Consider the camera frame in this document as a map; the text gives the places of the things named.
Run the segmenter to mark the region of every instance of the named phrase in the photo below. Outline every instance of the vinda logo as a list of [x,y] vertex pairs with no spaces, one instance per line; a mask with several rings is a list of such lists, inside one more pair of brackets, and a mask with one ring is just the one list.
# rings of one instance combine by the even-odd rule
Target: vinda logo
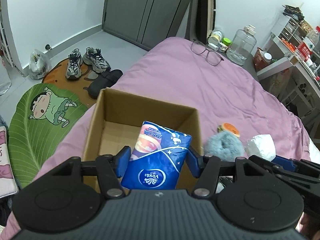
[[165,182],[165,173],[159,169],[141,170],[138,174],[138,180],[146,187],[160,187]]

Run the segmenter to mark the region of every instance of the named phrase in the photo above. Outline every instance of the drawer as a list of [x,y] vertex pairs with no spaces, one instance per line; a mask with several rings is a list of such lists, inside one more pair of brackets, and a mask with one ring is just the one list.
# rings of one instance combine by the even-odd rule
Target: drawer
[[289,31],[287,31],[286,29],[283,29],[281,34],[285,37],[286,40],[288,40],[292,36],[292,34]]
[[290,32],[290,33],[293,33],[295,28],[290,24],[288,23],[285,28]]
[[284,27],[283,27],[281,24],[276,23],[276,24],[273,26],[271,32],[272,32],[275,36],[279,36],[280,33],[282,32],[283,28],[284,28]]
[[297,22],[295,22],[295,21],[292,20],[292,19],[289,20],[289,24],[290,24],[294,29],[296,29],[296,28],[298,27]]

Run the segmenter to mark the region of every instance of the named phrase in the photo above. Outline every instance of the door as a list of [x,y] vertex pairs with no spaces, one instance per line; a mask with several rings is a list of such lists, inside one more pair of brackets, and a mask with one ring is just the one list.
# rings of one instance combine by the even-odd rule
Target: door
[[106,0],[103,29],[136,42],[147,0]]
[[142,45],[153,48],[170,36],[175,36],[190,0],[153,0],[144,30],[138,40]]

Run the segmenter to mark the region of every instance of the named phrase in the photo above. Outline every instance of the pink duvet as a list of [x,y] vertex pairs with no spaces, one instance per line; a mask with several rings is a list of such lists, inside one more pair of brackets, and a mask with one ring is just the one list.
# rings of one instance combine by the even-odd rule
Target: pink duvet
[[[228,59],[211,66],[205,55],[194,54],[190,46],[191,42],[182,38],[166,39],[134,64],[113,88],[197,108],[203,142],[220,124],[229,122],[240,131],[243,144],[255,135],[270,134],[277,155],[310,160],[309,136],[299,118],[243,68]],[[82,156],[93,108],[74,125],[35,179],[71,156]],[[10,239],[19,230],[11,214],[0,239]]]

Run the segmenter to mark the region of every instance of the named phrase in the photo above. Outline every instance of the black slipper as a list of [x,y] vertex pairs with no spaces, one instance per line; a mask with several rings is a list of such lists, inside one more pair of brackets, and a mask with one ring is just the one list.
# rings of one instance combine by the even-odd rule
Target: black slipper
[[112,87],[122,75],[123,72],[120,69],[100,73],[89,86],[88,93],[90,97],[97,99],[101,89]]

